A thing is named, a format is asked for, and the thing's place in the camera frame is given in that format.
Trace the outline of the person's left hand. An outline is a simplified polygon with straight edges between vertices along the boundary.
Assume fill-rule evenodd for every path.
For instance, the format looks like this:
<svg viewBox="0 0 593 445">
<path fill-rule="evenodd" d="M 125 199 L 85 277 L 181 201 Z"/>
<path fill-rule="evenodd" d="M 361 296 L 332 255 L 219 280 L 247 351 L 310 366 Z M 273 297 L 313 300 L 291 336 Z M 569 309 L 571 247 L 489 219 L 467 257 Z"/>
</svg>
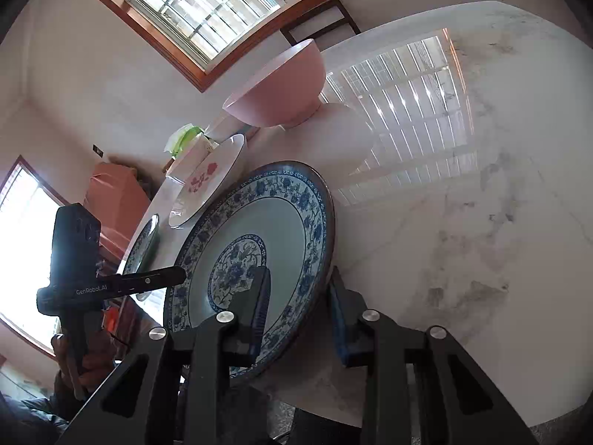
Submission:
<svg viewBox="0 0 593 445">
<path fill-rule="evenodd" d="M 53 396 L 56 400 L 67 401 L 77 398 L 74 389 L 82 389 L 85 400 L 109 376 L 115 367 L 116 347 L 112 336 L 104 329 L 99 330 L 89 338 L 87 353 L 82 358 L 82 367 L 76 363 L 70 364 L 72 346 L 65 329 L 61 329 L 51 339 L 51 346 L 58 363 L 58 372 L 54 381 Z"/>
</svg>

